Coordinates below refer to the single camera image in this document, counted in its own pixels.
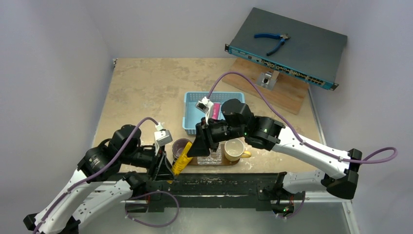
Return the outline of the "clear plastic box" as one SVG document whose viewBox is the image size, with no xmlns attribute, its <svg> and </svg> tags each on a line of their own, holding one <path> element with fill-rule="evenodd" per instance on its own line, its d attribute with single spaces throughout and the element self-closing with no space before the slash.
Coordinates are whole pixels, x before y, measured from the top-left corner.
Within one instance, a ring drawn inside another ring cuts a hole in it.
<svg viewBox="0 0 413 234">
<path fill-rule="evenodd" d="M 219 145 L 216 151 L 211 151 L 209 156 L 197 157 L 198 165 L 219 165 L 222 163 L 222 146 Z"/>
</svg>

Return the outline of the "yellow toothbrush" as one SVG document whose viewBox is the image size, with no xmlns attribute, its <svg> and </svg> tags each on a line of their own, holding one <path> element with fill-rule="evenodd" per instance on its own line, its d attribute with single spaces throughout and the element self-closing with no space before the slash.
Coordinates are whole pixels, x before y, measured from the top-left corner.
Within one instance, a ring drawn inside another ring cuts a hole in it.
<svg viewBox="0 0 413 234">
<path fill-rule="evenodd" d="M 177 177 L 188 165 L 188 163 L 192 160 L 191 157 L 188 157 L 187 154 L 192 146 L 192 143 L 188 143 L 184 150 L 182 151 L 181 155 L 178 159 L 174 162 L 172 166 L 172 172 L 175 177 Z"/>
</svg>

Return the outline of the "purple translucent cup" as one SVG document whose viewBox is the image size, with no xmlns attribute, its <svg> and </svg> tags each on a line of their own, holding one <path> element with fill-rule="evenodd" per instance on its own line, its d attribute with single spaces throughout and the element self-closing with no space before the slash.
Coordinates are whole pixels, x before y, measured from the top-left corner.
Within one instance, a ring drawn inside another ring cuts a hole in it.
<svg viewBox="0 0 413 234">
<path fill-rule="evenodd" d="M 178 159 L 178 157 L 181 155 L 182 151 L 188 143 L 192 143 L 192 141 L 187 138 L 180 138 L 173 143 L 172 154 L 174 161 Z"/>
</svg>

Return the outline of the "light blue plastic basket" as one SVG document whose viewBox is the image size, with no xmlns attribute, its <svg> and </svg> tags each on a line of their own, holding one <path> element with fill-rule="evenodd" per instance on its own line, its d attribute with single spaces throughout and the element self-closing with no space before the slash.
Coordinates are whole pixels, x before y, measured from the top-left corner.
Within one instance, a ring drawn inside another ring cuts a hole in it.
<svg viewBox="0 0 413 234">
<path fill-rule="evenodd" d="M 182 127 L 189 136 L 195 136 L 195 125 L 200 122 L 201 118 L 205 114 L 198 110 L 195 105 L 197 101 L 206 97 L 208 92 L 186 92 L 184 95 L 184 115 L 182 120 Z M 237 99 L 242 103 L 245 103 L 244 94 L 241 92 L 216 92 L 213 91 L 210 100 L 213 103 L 219 103 L 222 105 L 224 102 L 230 99 Z"/>
</svg>

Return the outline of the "yellow mug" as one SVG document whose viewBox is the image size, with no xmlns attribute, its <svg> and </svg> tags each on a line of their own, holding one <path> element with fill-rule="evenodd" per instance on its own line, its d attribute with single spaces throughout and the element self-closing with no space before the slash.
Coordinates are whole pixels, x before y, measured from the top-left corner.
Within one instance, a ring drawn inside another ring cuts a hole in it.
<svg viewBox="0 0 413 234">
<path fill-rule="evenodd" d="M 252 157 L 251 152 L 245 149 L 245 145 L 240 139 L 228 140 L 224 144 L 224 155 L 225 158 L 231 162 L 235 162 L 241 158 Z"/>
</svg>

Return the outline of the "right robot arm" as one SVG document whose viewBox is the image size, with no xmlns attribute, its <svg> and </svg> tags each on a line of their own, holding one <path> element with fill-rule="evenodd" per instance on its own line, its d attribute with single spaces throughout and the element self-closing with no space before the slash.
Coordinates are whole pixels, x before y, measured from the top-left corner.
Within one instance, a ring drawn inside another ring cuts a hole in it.
<svg viewBox="0 0 413 234">
<path fill-rule="evenodd" d="M 223 120 L 211 118 L 214 104 L 206 97 L 195 107 L 205 117 L 195 125 L 196 137 L 188 157 L 208 156 L 223 141 L 244 137 L 246 144 L 292 156 L 317 168 L 307 173 L 281 173 L 274 184 L 274 194 L 286 198 L 304 191 L 326 190 L 342 199 L 353 199 L 357 189 L 361 151 L 342 151 L 327 147 L 300 135 L 270 117 L 255 116 L 247 104 L 230 99 L 221 105 Z"/>
</svg>

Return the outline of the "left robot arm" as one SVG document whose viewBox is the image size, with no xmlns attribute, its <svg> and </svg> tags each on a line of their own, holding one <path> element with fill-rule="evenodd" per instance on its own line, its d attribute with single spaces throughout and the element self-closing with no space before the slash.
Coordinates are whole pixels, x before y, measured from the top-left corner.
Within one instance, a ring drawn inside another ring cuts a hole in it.
<svg viewBox="0 0 413 234">
<path fill-rule="evenodd" d="M 140 137 L 140 129 L 124 125 L 89 149 L 55 199 L 24 218 L 26 228 L 36 234 L 77 234 L 123 200 L 150 200 L 162 188 L 155 181 L 174 179 L 165 151 L 172 137 L 161 124 L 152 145 L 142 145 Z"/>
</svg>

